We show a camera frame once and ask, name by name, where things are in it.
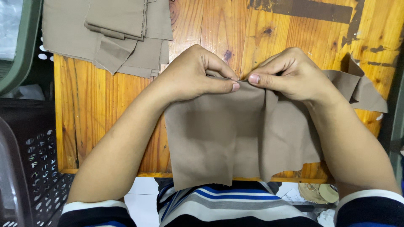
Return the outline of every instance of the wood grain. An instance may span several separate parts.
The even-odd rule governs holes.
[[[347,41],[350,24],[271,12],[251,7],[249,0],[170,1],[174,40],[170,61],[193,44],[214,52],[245,77],[268,57],[298,46],[322,69],[346,70],[347,54],[386,99],[395,61],[403,40],[404,2],[400,0],[316,0],[352,7],[351,19],[359,28]],[[75,173],[100,138],[111,128],[131,101],[151,79],[116,73],[112,76],[91,63],[55,55],[56,128],[59,171]],[[381,115],[356,110],[366,127],[377,136]],[[164,116],[149,141],[138,176],[172,177]],[[325,164],[304,164],[300,171],[284,171],[273,181],[325,183],[332,176]]]

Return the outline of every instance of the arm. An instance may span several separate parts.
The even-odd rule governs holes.
[[[214,80],[205,71],[232,80]],[[229,93],[240,85],[219,57],[195,45],[180,54],[128,106],[93,148],[73,181],[68,203],[118,200],[130,190],[147,143],[164,109],[204,93]]]
[[[274,55],[249,74],[258,87],[303,101],[320,136],[339,197],[364,189],[400,193],[390,160],[374,135],[323,72],[299,48]]]

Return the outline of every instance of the plastic bag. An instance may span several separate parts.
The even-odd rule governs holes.
[[[0,0],[0,59],[12,61],[17,46],[23,0]]]

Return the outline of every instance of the person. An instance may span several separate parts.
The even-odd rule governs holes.
[[[80,166],[58,225],[135,226],[118,200],[130,190],[164,109],[205,93],[237,92],[237,80],[224,61],[199,45],[181,53],[133,100]],[[404,226],[404,198],[385,150],[301,49],[272,56],[249,73],[248,81],[307,106],[338,186],[336,226]],[[160,226],[166,227],[320,226],[275,196],[267,184],[254,181],[177,192],[171,183],[161,188],[157,211]]]

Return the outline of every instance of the forearm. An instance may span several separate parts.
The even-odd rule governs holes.
[[[150,84],[97,143],[74,179],[68,202],[117,200],[130,190],[156,122],[168,105]]]
[[[341,188],[351,185],[400,192],[385,150],[339,92],[327,101],[305,104],[320,136],[327,166]],[[340,197],[352,192],[343,191]]]

